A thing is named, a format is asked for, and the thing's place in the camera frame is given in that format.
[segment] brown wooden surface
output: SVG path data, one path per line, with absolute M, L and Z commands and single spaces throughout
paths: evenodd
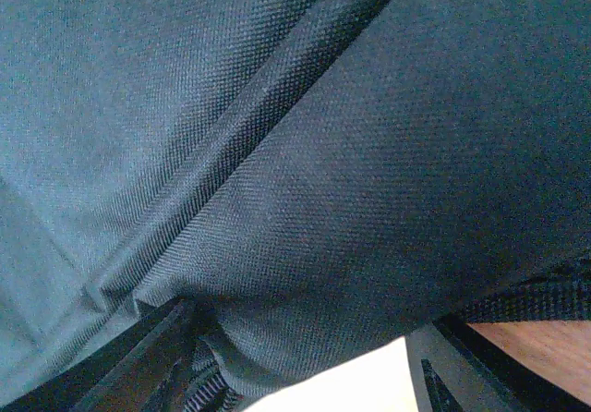
M 539 376 L 591 406 L 591 321 L 470 326 Z

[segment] white surface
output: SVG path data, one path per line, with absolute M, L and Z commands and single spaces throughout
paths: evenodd
M 247 412 L 327 410 L 417 412 L 404 339 L 269 395 Z

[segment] textile texture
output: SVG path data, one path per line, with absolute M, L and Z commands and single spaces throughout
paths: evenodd
M 591 248 L 589 0 L 0 0 L 0 405 L 194 297 L 258 398 Z

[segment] gray fabric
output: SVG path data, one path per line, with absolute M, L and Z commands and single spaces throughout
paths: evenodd
M 0 0 L 0 404 L 178 295 L 256 397 L 590 248 L 589 4 Z

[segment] wooden floor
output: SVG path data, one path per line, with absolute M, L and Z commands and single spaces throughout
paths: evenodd
M 471 327 L 524 366 L 591 406 L 591 321 Z

